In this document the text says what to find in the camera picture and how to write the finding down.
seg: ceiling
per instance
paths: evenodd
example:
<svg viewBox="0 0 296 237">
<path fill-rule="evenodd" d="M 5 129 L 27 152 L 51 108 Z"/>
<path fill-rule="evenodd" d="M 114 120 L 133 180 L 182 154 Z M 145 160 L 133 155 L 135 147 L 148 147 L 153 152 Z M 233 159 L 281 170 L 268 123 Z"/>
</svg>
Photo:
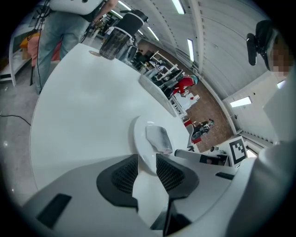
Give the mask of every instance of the ceiling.
<svg viewBox="0 0 296 237">
<path fill-rule="evenodd" d="M 172 0 L 122 2 L 149 17 L 140 29 L 144 34 L 139 34 L 140 37 L 168 51 L 188 67 L 192 62 L 187 39 L 191 39 L 194 64 L 220 99 L 234 94 L 267 70 L 261 57 L 257 57 L 255 66 L 248 63 L 247 33 L 255 33 L 257 22 L 268 18 L 250 0 L 180 0 L 184 15 L 178 14 Z M 126 8 L 118 4 L 114 10 Z"/>
</svg>

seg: white plate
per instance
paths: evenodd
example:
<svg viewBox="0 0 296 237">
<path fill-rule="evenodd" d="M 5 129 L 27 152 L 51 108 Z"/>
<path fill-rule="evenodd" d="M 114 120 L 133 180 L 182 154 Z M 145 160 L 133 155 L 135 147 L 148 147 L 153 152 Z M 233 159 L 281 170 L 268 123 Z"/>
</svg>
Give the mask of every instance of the white plate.
<svg viewBox="0 0 296 237">
<path fill-rule="evenodd" d="M 145 162 L 149 170 L 156 174 L 156 153 L 159 153 L 159 151 L 147 140 L 146 126 L 162 126 L 162 124 L 161 122 L 156 121 L 154 118 L 139 116 L 134 127 L 134 142 L 138 154 Z"/>
</svg>

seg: concrete floor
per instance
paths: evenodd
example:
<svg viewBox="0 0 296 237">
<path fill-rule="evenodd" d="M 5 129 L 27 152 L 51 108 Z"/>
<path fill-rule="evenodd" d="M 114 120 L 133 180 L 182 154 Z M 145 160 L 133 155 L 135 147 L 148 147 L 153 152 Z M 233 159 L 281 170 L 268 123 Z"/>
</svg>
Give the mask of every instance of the concrete floor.
<svg viewBox="0 0 296 237">
<path fill-rule="evenodd" d="M 92 42 L 86 38 L 84 44 L 100 49 L 101 40 Z M 31 65 L 27 63 L 16 75 L 17 85 L 0 83 L 0 113 L 19 115 L 31 123 L 38 100 L 35 83 L 30 84 Z M 37 192 L 30 159 L 30 126 L 20 118 L 0 117 L 0 161 L 6 185 L 13 201 L 23 205 Z"/>
</svg>

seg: ceiling beam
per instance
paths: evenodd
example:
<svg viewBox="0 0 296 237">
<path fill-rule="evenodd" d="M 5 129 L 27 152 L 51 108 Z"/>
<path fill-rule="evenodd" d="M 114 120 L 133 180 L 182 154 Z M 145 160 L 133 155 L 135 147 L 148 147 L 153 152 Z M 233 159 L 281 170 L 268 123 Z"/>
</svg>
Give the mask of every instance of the ceiling beam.
<svg viewBox="0 0 296 237">
<path fill-rule="evenodd" d="M 158 22 L 162 25 L 162 27 L 164 28 L 165 32 L 167 33 L 167 35 L 170 38 L 171 41 L 171 45 L 174 46 L 174 50 L 175 48 L 177 48 L 177 43 L 173 37 L 173 34 L 170 30 L 170 28 L 168 27 L 166 21 L 164 20 L 164 18 L 162 17 L 161 13 L 159 12 L 159 10 L 156 8 L 156 6 L 151 2 L 151 0 L 145 0 L 142 1 L 142 3 L 145 3 L 147 5 L 147 7 L 153 12 L 153 14 L 156 16 Z"/>
<path fill-rule="evenodd" d="M 196 43 L 198 45 L 198 72 L 201 74 L 204 66 L 204 28 L 202 22 L 202 14 L 197 0 L 188 1 L 192 11 L 195 32 L 197 34 Z"/>
</svg>

